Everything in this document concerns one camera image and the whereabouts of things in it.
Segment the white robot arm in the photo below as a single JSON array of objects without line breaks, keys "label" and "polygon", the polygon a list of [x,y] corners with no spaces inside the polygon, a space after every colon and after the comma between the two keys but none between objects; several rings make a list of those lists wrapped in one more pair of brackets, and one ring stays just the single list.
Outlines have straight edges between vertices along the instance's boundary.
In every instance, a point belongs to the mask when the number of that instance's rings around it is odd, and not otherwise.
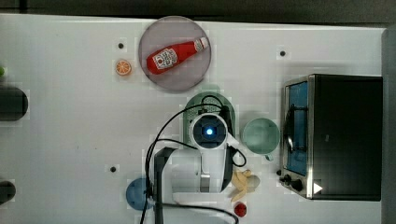
[{"label": "white robot arm", "polygon": [[163,209],[176,204],[175,193],[220,193],[232,180],[239,142],[233,136],[231,114],[203,113],[187,123],[187,131],[191,148],[165,147],[154,156],[155,224],[170,224]]}]

